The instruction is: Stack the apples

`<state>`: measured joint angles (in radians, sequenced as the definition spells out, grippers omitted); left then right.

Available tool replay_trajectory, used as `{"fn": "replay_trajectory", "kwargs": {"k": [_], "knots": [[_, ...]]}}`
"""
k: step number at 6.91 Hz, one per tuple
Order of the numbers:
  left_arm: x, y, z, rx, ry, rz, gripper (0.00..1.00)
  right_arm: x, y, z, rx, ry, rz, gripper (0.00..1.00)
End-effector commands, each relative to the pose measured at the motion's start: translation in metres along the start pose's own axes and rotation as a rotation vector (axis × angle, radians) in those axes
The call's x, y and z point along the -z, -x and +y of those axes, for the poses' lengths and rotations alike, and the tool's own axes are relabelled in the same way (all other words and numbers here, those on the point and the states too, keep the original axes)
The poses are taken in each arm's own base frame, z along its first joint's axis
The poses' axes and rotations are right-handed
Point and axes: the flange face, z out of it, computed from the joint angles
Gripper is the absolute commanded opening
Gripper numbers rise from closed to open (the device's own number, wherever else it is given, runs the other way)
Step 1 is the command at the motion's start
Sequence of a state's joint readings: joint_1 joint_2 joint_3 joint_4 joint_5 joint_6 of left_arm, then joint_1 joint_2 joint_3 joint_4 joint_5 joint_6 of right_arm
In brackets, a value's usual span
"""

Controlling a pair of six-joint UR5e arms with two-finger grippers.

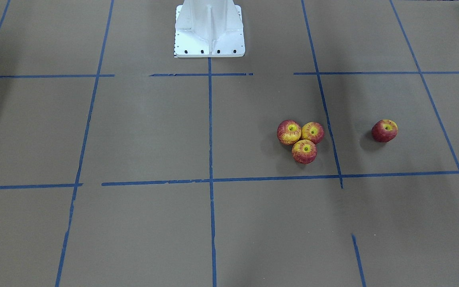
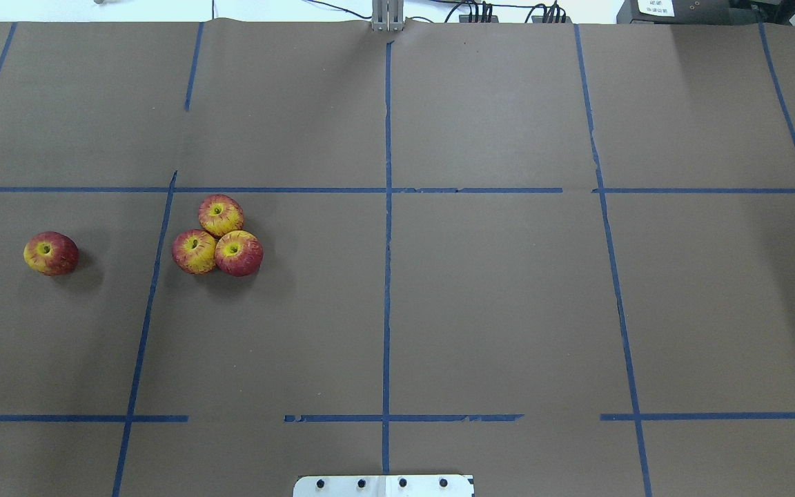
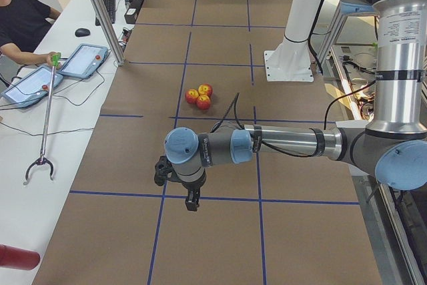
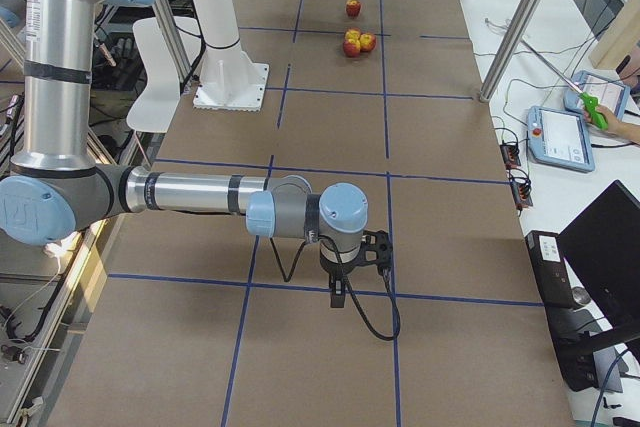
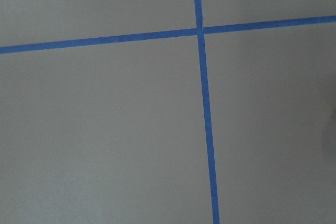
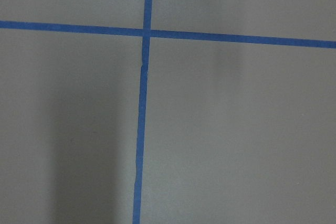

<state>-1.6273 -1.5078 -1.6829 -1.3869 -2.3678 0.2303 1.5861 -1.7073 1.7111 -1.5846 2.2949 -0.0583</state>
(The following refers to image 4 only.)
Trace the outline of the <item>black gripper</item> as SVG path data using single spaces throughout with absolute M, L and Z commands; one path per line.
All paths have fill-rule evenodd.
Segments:
M 320 241 L 320 264 L 330 275 L 330 307 L 343 308 L 346 299 L 346 286 L 342 276 L 350 274 L 364 259 L 359 248 L 348 252 L 335 253 L 328 240 Z

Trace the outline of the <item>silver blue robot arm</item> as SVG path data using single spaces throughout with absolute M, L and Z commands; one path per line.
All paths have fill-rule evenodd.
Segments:
M 87 151 L 94 15 L 105 0 L 27 0 L 22 149 L 1 183 L 1 226 L 30 245 L 144 210 L 241 215 L 247 230 L 318 243 L 331 303 L 353 296 L 366 264 L 368 203 L 349 183 L 314 193 L 299 176 L 194 175 L 99 166 Z M 154 0 L 138 0 L 149 5 Z

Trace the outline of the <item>person hand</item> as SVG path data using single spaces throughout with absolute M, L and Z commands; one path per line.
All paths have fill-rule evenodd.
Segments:
M 622 136 L 624 134 L 625 124 L 621 122 L 616 117 L 616 115 L 605 106 L 598 105 L 597 107 L 593 108 L 592 112 L 584 109 L 583 114 L 585 119 L 595 126 L 597 126 L 598 123 L 604 121 L 606 123 L 605 130 L 611 134 L 615 134 L 618 136 Z

